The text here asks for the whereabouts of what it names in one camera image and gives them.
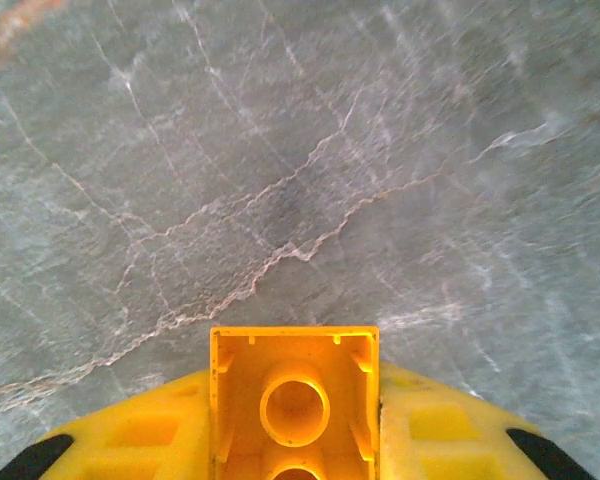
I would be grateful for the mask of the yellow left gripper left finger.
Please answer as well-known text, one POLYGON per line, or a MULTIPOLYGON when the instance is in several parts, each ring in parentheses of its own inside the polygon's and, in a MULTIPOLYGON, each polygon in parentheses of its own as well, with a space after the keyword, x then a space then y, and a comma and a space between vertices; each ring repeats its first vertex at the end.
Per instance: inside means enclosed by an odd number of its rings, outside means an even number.
POLYGON ((49 431, 0 479, 209 479, 209 434, 203 370, 49 431))

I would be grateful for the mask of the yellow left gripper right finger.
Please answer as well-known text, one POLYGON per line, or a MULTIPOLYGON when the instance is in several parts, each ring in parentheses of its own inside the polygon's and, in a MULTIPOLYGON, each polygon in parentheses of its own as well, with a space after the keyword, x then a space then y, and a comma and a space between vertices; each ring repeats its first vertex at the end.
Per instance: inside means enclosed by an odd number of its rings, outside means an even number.
POLYGON ((591 479, 524 418, 425 376, 380 365, 381 479, 591 479))

